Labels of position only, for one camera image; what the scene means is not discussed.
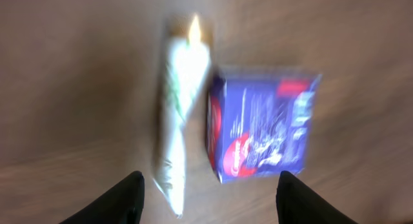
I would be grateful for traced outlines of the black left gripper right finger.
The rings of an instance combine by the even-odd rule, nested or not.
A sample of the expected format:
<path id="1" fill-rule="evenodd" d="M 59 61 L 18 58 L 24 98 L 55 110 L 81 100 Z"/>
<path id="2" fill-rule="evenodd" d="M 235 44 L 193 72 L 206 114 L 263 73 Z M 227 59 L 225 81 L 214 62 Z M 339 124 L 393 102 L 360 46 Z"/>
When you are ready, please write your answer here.
<path id="1" fill-rule="evenodd" d="M 289 171 L 282 171 L 276 194 L 279 224 L 356 224 Z"/>

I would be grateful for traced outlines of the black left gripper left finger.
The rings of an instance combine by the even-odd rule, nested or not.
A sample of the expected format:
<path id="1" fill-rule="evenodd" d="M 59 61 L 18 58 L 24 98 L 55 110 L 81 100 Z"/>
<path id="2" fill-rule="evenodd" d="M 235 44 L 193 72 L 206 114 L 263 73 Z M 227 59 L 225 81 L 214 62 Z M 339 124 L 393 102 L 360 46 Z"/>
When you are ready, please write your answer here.
<path id="1" fill-rule="evenodd" d="M 144 200 L 145 179 L 136 170 L 61 224 L 137 224 Z"/>

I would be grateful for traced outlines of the purple Carefree pad pack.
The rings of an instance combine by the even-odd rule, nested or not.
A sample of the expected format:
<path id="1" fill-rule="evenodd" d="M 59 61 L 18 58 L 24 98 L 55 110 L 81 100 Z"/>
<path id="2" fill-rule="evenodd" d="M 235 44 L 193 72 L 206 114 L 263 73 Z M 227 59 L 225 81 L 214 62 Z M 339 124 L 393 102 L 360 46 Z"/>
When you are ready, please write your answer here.
<path id="1" fill-rule="evenodd" d="M 215 74 L 208 91 L 208 158 L 220 183 L 305 167 L 320 74 Z"/>

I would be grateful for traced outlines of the white tube gold cap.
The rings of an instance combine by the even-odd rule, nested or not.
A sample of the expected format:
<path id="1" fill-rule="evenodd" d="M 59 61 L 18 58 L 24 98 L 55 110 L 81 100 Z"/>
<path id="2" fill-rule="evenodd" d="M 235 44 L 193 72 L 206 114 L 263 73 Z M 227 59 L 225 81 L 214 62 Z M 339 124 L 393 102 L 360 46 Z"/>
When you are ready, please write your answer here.
<path id="1" fill-rule="evenodd" d="M 199 14 L 166 20 L 160 57 L 153 180 L 175 217 L 185 204 L 185 127 L 212 64 L 210 23 Z"/>

